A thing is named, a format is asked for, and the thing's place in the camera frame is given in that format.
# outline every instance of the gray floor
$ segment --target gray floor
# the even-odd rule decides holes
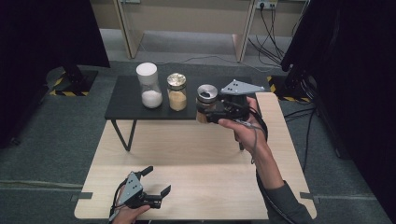
[[[231,73],[233,70],[243,69],[238,71],[252,75],[254,83],[264,83],[265,77],[271,74],[287,74],[274,66],[263,64],[259,60],[257,51],[249,44],[245,60],[237,63],[230,35],[147,32],[136,57],[128,59],[120,31],[102,30],[101,32],[112,67],[102,69],[103,75],[95,80],[95,86],[92,87],[92,95],[95,95],[95,98],[51,97],[46,106],[35,112],[24,129],[22,135],[25,144],[0,151],[0,223],[106,223],[105,220],[74,218],[76,202],[70,198],[79,193],[89,169],[89,164],[86,164],[84,159],[93,157],[100,139],[103,128],[94,127],[104,127],[105,124],[103,113],[108,103],[108,95],[112,91],[108,85],[115,80],[111,74],[128,72],[126,68],[129,63],[154,62],[158,66],[162,64],[167,66],[166,69],[172,69],[173,65],[177,64],[196,65],[189,69],[199,69],[199,65],[202,64],[233,66],[235,69],[227,67],[225,71]],[[276,42],[281,49],[286,50],[290,39],[277,38]],[[56,78],[56,76],[52,77],[52,74],[59,74],[58,72],[60,71],[55,69],[49,74],[49,83],[53,83]],[[279,103],[284,115],[314,106],[284,101]],[[65,107],[62,113],[63,106],[69,105],[82,108],[84,106],[90,108],[94,105],[98,110],[81,111]],[[60,114],[53,114],[53,107],[57,107]],[[305,116],[287,122],[301,163],[304,161],[308,119],[309,117]],[[53,123],[64,129],[53,130]],[[80,136],[68,131],[76,127],[85,134]],[[310,131],[305,178],[316,202],[318,211],[316,223],[390,223],[353,161],[340,160],[336,157],[331,138],[320,117],[313,117]],[[67,142],[63,138],[73,138],[74,141]],[[65,144],[69,144],[67,147],[70,151],[56,150],[57,147],[64,148]],[[41,149],[48,151],[44,157],[35,153]],[[12,164],[14,161],[21,161],[21,164]],[[59,173],[51,172],[54,163],[57,164],[56,170]],[[37,182],[32,186],[7,184],[7,181],[21,179],[30,182],[43,181],[44,186],[39,187]],[[50,188],[45,186],[52,182],[57,182],[59,186]]]

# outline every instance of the hand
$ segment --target hand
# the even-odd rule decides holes
[[[125,186],[120,189],[120,194],[117,202],[120,200],[120,195],[122,194],[124,188]],[[138,216],[147,212],[150,209],[150,206],[144,205],[136,209],[129,208],[128,206],[123,206],[117,209],[119,210],[119,213],[114,218],[113,224],[131,224],[136,222]]]
[[[248,97],[247,102],[250,107],[258,111],[257,101],[255,99]],[[236,141],[241,143],[244,148],[253,156],[256,147],[266,145],[266,141],[261,125],[253,117],[253,115],[249,115],[247,122],[252,124],[256,129],[253,129],[253,127],[246,127],[245,125],[230,119],[220,119],[219,125],[223,126],[224,128],[234,130]]]

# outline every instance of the table leg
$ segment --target table leg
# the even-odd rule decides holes
[[[120,138],[120,140],[122,142],[122,145],[125,147],[125,150],[130,151],[131,150],[131,146],[132,146],[132,139],[134,138],[134,129],[136,128],[137,120],[134,119],[134,123],[132,124],[132,129],[131,129],[131,133],[129,135],[128,144],[126,144],[124,138],[122,137],[120,128],[117,125],[117,121],[115,119],[112,119],[111,123],[113,124],[114,129],[116,130],[116,133],[117,133],[117,135],[119,136],[119,138]]]

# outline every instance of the wooden table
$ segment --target wooden table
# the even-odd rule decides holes
[[[283,178],[312,217],[317,215],[290,134],[274,94],[257,93],[269,129],[269,146]],[[129,135],[131,120],[119,121],[120,131]],[[138,120],[131,151],[126,151],[108,121],[92,161],[79,199],[77,218],[108,218],[118,184],[131,172],[149,165],[154,171],[142,177],[148,194],[159,194],[172,185],[161,209],[143,214],[144,220],[255,220],[267,212],[250,155],[239,150],[233,131],[195,120]]]

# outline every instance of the gray sleeve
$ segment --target gray sleeve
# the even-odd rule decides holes
[[[256,176],[260,192],[262,193],[265,206],[268,210],[268,217],[272,224],[289,222],[275,210],[265,195],[267,195],[276,207],[294,223],[314,223],[308,210],[297,201],[286,181],[285,185],[279,189],[265,189],[259,175],[256,174]]]

